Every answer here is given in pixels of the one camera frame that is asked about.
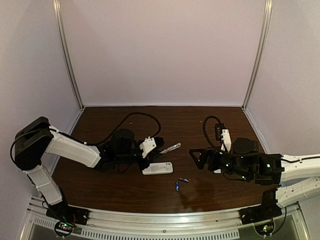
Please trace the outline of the white battery cover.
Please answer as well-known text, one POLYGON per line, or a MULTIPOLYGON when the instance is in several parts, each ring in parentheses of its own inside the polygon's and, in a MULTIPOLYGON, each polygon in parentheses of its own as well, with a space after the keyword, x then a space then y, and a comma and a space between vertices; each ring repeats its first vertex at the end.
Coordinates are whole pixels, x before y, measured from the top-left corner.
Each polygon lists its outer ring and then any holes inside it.
POLYGON ((222 171, 221 171, 220 169, 214 170, 213 172, 214 172, 215 174, 221 174, 221 173, 222 173, 222 171))

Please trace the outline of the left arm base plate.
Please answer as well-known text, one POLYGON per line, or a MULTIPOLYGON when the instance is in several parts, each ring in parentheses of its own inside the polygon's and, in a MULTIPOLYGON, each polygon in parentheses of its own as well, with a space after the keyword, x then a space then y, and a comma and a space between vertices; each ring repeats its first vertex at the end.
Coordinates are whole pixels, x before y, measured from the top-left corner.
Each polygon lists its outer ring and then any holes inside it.
POLYGON ((46 216, 72 225, 86 225, 89 217, 89 210, 73 206, 49 206, 46 216))

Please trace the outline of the white remote control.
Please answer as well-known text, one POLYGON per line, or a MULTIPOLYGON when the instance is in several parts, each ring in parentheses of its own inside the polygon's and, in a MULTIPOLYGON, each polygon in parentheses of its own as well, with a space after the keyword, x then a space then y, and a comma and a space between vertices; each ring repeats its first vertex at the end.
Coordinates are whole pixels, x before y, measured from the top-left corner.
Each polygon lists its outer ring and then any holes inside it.
POLYGON ((164 175, 172 174, 174 171, 171 162, 157 162, 151 163, 149 167, 142 171, 143 175, 164 175))

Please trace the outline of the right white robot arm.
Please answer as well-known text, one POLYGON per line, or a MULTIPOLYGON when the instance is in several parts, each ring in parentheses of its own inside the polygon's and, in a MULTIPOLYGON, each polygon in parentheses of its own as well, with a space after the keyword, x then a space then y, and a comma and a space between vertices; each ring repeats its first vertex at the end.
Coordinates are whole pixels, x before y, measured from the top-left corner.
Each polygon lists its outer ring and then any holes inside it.
POLYGON ((259 214, 266 214, 320 194, 320 156, 266 154, 259 151, 257 141, 239 137, 230 150, 208 148, 190 149, 189 154, 198 169, 220 170, 234 175, 235 181, 257 185, 277 185, 262 194, 259 214))

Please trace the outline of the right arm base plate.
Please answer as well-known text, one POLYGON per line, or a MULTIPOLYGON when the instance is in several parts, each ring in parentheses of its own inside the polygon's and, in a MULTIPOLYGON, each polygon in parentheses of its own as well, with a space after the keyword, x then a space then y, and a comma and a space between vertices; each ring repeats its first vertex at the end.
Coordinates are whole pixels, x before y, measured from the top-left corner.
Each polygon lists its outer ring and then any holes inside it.
POLYGON ((282 209, 277 205, 275 207, 262 207, 262 205, 257 205, 242 208, 238 212, 243 225, 266 221, 282 215, 282 209))

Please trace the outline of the purple AAA battery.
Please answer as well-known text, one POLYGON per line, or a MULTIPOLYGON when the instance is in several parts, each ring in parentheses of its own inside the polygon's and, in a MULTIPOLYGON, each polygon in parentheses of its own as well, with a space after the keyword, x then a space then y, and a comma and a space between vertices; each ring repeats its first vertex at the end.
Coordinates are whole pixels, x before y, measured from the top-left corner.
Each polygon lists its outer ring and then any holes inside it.
POLYGON ((182 181, 182 182, 185 182, 185 183, 189 183, 190 182, 190 179, 182 178, 182 177, 180 177, 178 180, 182 181))

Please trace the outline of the clear handle screwdriver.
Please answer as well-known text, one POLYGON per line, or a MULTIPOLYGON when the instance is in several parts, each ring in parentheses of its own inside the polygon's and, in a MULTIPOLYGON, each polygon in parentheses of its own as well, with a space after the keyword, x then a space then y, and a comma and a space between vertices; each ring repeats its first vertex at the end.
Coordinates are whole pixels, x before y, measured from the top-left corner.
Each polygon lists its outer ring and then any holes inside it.
POLYGON ((179 143, 176 143, 176 144, 174 144, 174 145, 172 145, 172 146, 170 146, 170 147, 162 150, 162 151, 160 152, 160 154, 163 155, 163 154, 166 154, 166 153, 168 153, 168 152, 174 151, 174 150, 180 148, 181 145, 182 145, 182 144, 181 144, 180 142, 179 142, 179 143))

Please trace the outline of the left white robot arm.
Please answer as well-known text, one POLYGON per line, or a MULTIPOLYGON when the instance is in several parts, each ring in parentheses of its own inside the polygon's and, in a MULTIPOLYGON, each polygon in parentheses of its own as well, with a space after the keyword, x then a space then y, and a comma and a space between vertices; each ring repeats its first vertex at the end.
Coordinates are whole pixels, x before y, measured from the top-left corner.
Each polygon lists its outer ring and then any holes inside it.
POLYGON ((165 142, 157 133, 136 140, 129 129, 116 127, 99 143, 81 141, 58 130, 41 116, 15 135, 9 155, 42 194, 47 204, 54 206, 64 201, 63 191, 54 182, 42 163, 45 153, 54 154, 96 171, 118 169, 120 165, 137 163, 143 171, 160 156, 165 142))

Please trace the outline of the blue AAA battery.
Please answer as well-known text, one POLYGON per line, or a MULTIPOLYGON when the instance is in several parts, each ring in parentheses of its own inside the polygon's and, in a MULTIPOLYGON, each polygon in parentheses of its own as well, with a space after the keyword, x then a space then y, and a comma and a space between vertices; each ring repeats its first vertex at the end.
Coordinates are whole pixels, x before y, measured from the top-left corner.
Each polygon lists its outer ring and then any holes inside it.
POLYGON ((175 190, 176 190, 176 192, 178 192, 180 190, 180 185, 179 185, 178 181, 176 181, 176 183, 175 183, 175 190))

